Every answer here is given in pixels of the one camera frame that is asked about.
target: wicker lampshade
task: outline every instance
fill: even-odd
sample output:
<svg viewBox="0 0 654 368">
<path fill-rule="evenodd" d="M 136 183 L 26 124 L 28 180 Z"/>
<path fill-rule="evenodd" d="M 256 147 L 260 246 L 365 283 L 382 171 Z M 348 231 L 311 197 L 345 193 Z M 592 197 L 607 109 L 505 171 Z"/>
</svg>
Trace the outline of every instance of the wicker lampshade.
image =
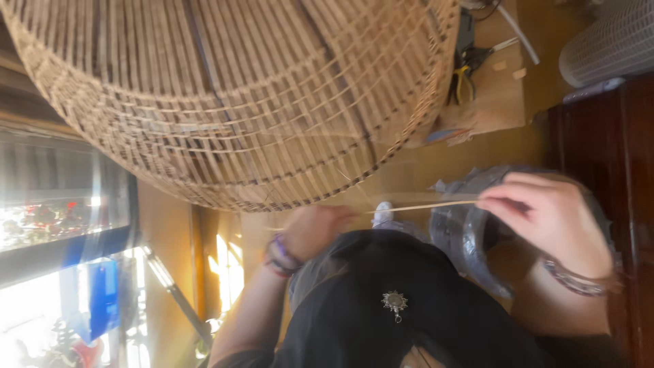
<svg viewBox="0 0 654 368">
<path fill-rule="evenodd" d="M 275 211 L 371 175 L 437 117 L 454 0 L 0 0 L 54 109 L 157 188 Z"/>
</svg>

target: wooden cabinet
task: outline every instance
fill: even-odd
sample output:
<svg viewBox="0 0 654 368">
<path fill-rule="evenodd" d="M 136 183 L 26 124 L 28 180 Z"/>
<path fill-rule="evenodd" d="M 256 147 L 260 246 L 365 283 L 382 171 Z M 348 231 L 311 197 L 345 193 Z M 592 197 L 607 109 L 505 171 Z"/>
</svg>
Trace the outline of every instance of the wooden cabinet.
<svg viewBox="0 0 654 368">
<path fill-rule="evenodd" d="M 553 168 L 595 193 L 623 264 L 613 336 L 637 367 L 654 367 L 654 75 L 548 111 Z"/>
</svg>

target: black shirt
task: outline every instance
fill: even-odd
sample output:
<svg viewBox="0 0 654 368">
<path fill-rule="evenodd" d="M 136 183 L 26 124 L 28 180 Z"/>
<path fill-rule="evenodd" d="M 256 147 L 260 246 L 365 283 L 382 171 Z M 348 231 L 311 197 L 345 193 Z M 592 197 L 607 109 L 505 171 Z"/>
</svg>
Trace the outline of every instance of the black shirt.
<svg viewBox="0 0 654 368">
<path fill-rule="evenodd" d="M 398 368 L 414 345 L 448 368 L 624 365 L 609 336 L 535 339 L 444 253 L 402 232 L 350 232 L 312 262 L 346 263 L 347 271 L 318 278 L 301 296 L 283 347 L 234 354 L 213 368 Z M 408 299 L 400 323 L 383 308 L 389 291 Z"/>
</svg>

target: white shoe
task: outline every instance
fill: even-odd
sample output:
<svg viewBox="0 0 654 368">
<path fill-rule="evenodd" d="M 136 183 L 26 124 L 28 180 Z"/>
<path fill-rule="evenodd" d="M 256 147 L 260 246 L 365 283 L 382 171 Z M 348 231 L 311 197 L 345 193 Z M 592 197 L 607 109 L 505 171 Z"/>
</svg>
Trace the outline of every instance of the white shoe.
<svg viewBox="0 0 654 368">
<path fill-rule="evenodd" d="M 393 205 L 390 202 L 381 202 L 377 206 L 377 211 L 379 211 L 379 210 L 390 210 L 391 208 L 393 208 Z M 377 213 L 375 213 L 375 217 L 373 217 L 372 221 L 370 221 L 370 222 L 372 223 L 372 227 L 374 229 L 377 225 L 379 225 L 381 223 L 385 223 L 387 221 L 392 221 L 392 220 L 393 220 L 393 213 L 392 212 L 377 212 Z"/>
</svg>

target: silver pendant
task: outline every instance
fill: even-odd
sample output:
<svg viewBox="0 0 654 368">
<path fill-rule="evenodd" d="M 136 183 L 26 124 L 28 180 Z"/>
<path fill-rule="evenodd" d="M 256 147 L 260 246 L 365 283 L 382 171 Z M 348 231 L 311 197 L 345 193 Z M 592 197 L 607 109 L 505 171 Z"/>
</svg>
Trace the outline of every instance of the silver pendant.
<svg viewBox="0 0 654 368">
<path fill-rule="evenodd" d="M 384 299 L 381 299 L 381 302 L 384 303 L 384 308 L 388 308 L 395 313 L 395 323 L 402 322 L 402 317 L 400 317 L 400 312 L 407 307 L 407 301 L 404 297 L 404 294 L 399 294 L 397 291 L 389 291 L 384 294 Z"/>
</svg>

